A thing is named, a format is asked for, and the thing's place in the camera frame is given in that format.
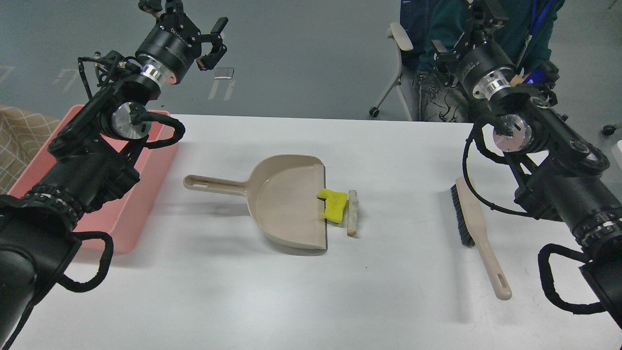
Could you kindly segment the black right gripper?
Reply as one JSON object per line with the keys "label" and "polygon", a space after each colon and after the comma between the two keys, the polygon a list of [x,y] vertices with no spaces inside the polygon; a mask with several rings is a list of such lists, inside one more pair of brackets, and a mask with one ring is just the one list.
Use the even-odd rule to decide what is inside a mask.
{"label": "black right gripper", "polygon": [[441,40],[431,40],[434,70],[455,74],[461,90],[470,100],[493,100],[511,88],[515,65],[493,33],[506,26],[509,16],[499,0],[465,0],[469,11],[467,32],[462,33],[452,49]]}

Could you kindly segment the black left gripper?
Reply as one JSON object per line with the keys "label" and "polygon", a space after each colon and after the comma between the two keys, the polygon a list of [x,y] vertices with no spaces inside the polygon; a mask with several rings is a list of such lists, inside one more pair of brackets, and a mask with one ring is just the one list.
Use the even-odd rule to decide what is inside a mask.
{"label": "black left gripper", "polygon": [[[181,0],[139,0],[138,8],[160,18],[135,56],[142,64],[149,58],[163,64],[171,72],[167,84],[179,84],[195,60],[200,71],[213,70],[227,52],[222,31],[228,17],[219,18],[209,34],[199,34],[198,27],[183,13]],[[201,44],[207,42],[211,43],[211,50],[199,57]]]}

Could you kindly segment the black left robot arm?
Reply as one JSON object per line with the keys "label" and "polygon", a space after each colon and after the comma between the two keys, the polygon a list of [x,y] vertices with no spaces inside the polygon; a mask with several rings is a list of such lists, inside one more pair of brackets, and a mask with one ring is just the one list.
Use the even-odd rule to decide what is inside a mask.
{"label": "black left robot arm", "polygon": [[22,197],[1,196],[3,350],[56,284],[84,293],[103,282],[113,239],[106,232],[76,233],[78,222],[139,182],[135,165],[144,149],[166,148],[185,134],[182,122],[146,104],[165,84],[179,84],[193,63],[212,70],[227,52],[227,17],[202,33],[180,0],[141,0],[138,7],[155,25],[136,53],[78,58],[88,100],[49,144],[55,164]]}

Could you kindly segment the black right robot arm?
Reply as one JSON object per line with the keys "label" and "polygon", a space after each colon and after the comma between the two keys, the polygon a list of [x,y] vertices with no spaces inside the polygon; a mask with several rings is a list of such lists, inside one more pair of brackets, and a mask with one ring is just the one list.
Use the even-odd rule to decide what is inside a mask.
{"label": "black right robot arm", "polygon": [[[548,244],[538,253],[538,269],[546,298],[575,315],[608,312],[621,323],[621,203],[601,182],[608,158],[566,124],[553,110],[554,94],[543,85],[511,86],[515,65],[496,44],[493,33],[508,18],[497,0],[465,0],[469,21],[457,44],[448,51],[433,40],[434,72],[448,87],[460,85],[467,97],[483,100],[493,117],[480,117],[466,140],[462,167],[468,180],[467,157],[475,134],[494,126],[503,157],[485,157],[507,164],[518,188],[520,215],[564,222],[581,251]],[[554,288],[549,257],[553,254],[582,263],[580,272],[598,298],[593,304],[571,304]]]}

